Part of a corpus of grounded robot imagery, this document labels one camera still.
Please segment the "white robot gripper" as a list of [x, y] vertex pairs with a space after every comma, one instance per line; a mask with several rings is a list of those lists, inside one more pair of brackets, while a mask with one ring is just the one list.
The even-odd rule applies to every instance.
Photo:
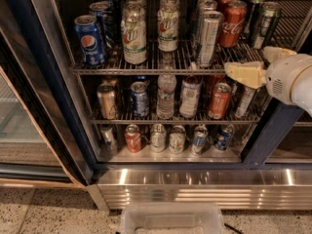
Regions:
[[227, 62], [226, 75], [253, 89], [266, 84], [269, 95], [284, 104], [312, 105], [312, 56], [272, 46], [264, 47], [263, 54], [272, 62], [267, 73], [263, 61]]

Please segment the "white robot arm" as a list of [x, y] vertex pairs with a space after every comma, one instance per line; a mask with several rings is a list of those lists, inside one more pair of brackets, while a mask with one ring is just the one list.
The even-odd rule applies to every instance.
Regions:
[[253, 89], [265, 86], [273, 98], [312, 116], [312, 56], [271, 46], [263, 54], [269, 62], [267, 69], [263, 61], [227, 62], [226, 75]]

